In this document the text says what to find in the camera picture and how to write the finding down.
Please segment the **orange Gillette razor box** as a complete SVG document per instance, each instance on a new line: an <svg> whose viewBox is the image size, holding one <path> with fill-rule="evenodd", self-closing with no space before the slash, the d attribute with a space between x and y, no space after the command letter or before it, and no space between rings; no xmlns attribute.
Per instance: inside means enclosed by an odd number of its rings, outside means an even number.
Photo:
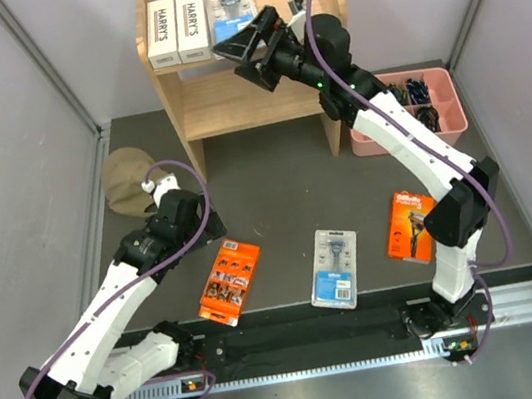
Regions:
<svg viewBox="0 0 532 399"><path fill-rule="evenodd" d="M387 236L388 257L423 265L432 261L433 241L424 221L435 204L434 198L427 195L407 191L393 194Z"/></svg>

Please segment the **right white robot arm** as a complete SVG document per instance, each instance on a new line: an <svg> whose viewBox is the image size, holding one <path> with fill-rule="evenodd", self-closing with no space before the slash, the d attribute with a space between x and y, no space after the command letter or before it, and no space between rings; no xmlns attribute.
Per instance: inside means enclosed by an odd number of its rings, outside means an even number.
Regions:
<svg viewBox="0 0 532 399"><path fill-rule="evenodd" d="M423 220L436 247L427 306L431 329L455 328L475 296L476 248L489 217L510 234L494 197L499 165L456 150L416 120L378 77L356 66L351 36L339 18L316 14L304 27L304 36L297 36L274 7L265 6L212 52L269 92L282 78L314 89L329 118L373 139L420 180L436 201Z"/></svg>

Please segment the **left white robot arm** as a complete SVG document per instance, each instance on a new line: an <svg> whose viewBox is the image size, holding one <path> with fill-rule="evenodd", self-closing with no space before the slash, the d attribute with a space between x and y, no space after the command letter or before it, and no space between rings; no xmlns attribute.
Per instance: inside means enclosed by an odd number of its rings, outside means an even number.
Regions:
<svg viewBox="0 0 532 399"><path fill-rule="evenodd" d="M188 370L195 346L161 322L124 357L109 355L125 327L181 257L226 234L206 189L169 189L156 213L121 239L103 283L65 342L19 379L24 399L125 399L164 370Z"/></svg>

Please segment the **orange razor blade cartridge box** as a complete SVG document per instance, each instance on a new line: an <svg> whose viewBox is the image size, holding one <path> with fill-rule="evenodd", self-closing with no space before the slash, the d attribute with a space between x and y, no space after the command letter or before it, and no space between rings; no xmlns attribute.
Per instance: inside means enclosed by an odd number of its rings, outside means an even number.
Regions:
<svg viewBox="0 0 532 399"><path fill-rule="evenodd" d="M259 246L224 239L199 301L198 317L236 327L242 315L254 272Z"/></svg>

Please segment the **white Harry's box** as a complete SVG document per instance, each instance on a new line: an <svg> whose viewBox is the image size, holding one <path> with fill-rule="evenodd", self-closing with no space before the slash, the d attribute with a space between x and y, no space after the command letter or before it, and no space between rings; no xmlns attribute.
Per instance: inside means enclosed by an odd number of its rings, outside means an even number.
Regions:
<svg viewBox="0 0 532 399"><path fill-rule="evenodd" d="M181 64L178 50L175 0L154 0L147 5L147 52L154 69Z"/></svg>
<svg viewBox="0 0 532 399"><path fill-rule="evenodd" d="M177 44L181 62L191 64L211 56L204 0L175 0Z"/></svg>

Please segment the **blue razor blister pack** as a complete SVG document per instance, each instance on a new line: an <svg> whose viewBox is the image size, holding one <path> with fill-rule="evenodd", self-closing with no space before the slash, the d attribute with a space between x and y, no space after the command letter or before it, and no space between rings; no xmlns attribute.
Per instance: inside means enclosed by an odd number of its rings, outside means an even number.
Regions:
<svg viewBox="0 0 532 399"><path fill-rule="evenodd" d="M317 308L351 310L357 307L357 234L316 230L311 304Z"/></svg>
<svg viewBox="0 0 532 399"><path fill-rule="evenodd" d="M255 0L206 0L211 47L234 36L257 15Z"/></svg>

